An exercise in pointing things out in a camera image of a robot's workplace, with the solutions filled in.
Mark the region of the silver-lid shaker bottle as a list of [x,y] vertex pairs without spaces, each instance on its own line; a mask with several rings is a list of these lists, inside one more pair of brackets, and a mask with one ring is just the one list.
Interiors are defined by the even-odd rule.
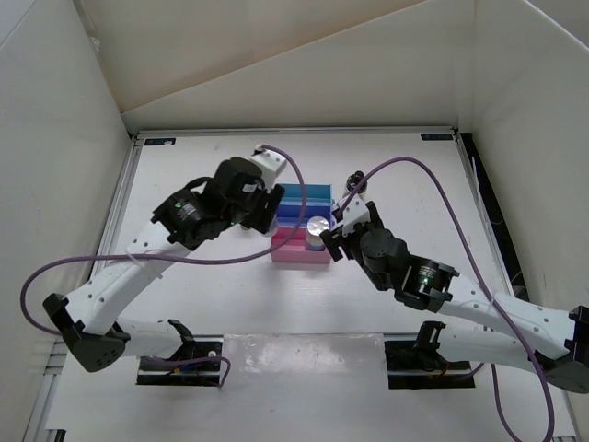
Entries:
[[321,234],[329,231],[330,223],[326,217],[312,216],[306,222],[305,228],[305,249],[311,251],[321,251],[325,249],[325,244]]

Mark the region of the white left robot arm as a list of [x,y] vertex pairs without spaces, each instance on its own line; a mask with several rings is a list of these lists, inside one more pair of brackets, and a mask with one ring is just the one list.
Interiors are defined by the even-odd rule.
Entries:
[[126,320],[125,308],[170,263],[203,242],[241,224],[270,231],[284,189],[276,180],[283,156],[257,150],[251,157],[223,161],[211,177],[200,177],[173,192],[127,247],[88,282],[65,296],[51,294],[43,307],[77,362],[88,372],[102,370],[123,356],[155,356],[183,368],[194,356],[194,338],[179,320],[155,323]]

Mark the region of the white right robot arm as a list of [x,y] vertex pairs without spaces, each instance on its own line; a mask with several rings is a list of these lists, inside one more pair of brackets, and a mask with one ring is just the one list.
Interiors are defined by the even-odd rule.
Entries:
[[548,384],[568,392],[588,391],[588,309],[546,308],[482,285],[455,268],[409,252],[384,227],[372,202],[359,197],[331,207],[334,226],[321,238],[334,261],[354,260],[378,291],[392,291],[407,308],[478,324],[475,331],[425,321],[413,345],[427,368],[443,360],[478,361],[540,371]]

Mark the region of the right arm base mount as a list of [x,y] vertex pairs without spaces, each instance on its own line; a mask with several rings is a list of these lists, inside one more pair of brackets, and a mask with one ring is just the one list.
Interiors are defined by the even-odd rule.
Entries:
[[387,382],[390,390],[474,389],[469,361],[448,362],[439,354],[420,353],[413,341],[385,340]]

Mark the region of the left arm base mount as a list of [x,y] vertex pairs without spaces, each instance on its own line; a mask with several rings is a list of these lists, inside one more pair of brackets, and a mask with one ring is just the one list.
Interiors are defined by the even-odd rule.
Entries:
[[187,350],[169,359],[142,356],[137,386],[221,388],[231,363],[223,355],[222,335],[194,336]]

